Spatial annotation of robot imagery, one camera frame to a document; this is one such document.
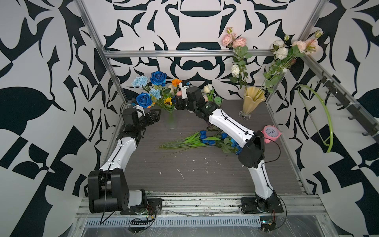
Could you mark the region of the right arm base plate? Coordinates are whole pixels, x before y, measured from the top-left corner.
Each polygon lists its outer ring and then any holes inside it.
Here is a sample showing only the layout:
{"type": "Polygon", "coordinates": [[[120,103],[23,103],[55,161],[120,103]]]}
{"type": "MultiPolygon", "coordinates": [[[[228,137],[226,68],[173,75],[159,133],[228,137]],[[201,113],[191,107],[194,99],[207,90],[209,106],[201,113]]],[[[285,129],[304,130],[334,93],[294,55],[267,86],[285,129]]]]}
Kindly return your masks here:
{"type": "Polygon", "coordinates": [[[260,197],[241,198],[241,211],[243,214],[284,213],[280,198],[272,196],[269,199],[260,197]]]}

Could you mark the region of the yellow wavy glass vase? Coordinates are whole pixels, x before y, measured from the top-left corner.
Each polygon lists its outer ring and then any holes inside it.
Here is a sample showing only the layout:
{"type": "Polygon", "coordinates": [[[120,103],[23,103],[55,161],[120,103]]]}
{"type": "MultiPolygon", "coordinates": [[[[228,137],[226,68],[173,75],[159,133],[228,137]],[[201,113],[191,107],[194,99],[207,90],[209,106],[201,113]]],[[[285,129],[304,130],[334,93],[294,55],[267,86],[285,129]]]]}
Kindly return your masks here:
{"type": "Polygon", "coordinates": [[[239,112],[239,117],[248,120],[257,106],[265,102],[265,92],[259,87],[248,87],[245,89],[243,96],[244,102],[242,110],[239,112]]]}

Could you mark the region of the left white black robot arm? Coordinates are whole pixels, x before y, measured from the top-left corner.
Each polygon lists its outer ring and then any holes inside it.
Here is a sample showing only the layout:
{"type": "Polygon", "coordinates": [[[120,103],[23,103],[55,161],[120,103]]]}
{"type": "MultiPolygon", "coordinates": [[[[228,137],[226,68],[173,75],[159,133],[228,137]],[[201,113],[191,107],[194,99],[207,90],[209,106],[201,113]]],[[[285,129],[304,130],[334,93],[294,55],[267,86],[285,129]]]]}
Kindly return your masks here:
{"type": "Polygon", "coordinates": [[[116,137],[116,147],[105,164],[88,176],[88,203],[91,213],[117,212],[138,214],[148,209],[144,190],[128,187],[124,170],[143,139],[146,128],[160,120],[161,110],[143,112],[127,108],[122,112],[123,125],[116,137]]]}

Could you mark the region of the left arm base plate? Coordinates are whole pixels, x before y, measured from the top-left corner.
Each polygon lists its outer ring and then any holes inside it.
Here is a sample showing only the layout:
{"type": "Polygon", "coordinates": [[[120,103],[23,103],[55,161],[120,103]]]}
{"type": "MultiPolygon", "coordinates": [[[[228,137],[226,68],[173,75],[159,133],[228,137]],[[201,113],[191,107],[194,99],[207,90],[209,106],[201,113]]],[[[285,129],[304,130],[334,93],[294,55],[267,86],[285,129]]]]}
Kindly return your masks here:
{"type": "Polygon", "coordinates": [[[140,205],[128,207],[127,210],[121,211],[121,215],[156,215],[162,210],[161,198],[148,198],[143,200],[140,205]]]}

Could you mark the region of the blue rose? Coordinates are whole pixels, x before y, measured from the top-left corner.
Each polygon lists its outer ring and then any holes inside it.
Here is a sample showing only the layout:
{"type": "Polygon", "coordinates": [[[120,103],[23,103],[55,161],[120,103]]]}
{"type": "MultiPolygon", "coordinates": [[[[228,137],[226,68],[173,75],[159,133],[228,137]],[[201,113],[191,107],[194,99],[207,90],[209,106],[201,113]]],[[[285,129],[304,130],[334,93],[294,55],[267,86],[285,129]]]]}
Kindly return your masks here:
{"type": "Polygon", "coordinates": [[[223,132],[216,135],[215,137],[219,138],[219,140],[216,141],[215,146],[217,148],[220,148],[224,153],[234,153],[236,155],[239,155],[241,153],[242,148],[226,133],[223,132]]]}

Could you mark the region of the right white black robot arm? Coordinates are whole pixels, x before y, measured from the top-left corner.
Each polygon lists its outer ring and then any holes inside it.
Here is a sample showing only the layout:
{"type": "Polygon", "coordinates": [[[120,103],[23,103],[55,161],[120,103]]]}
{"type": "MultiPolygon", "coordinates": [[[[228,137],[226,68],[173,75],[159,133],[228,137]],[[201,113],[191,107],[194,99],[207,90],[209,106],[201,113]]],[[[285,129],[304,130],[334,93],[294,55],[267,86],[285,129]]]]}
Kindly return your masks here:
{"type": "Polygon", "coordinates": [[[266,173],[264,136],[243,127],[232,119],[215,102],[206,101],[198,87],[188,87],[176,93],[173,105],[177,110],[188,110],[221,129],[242,148],[238,154],[240,163],[250,173],[255,186],[258,212],[279,212],[282,199],[272,187],[266,173]]]}

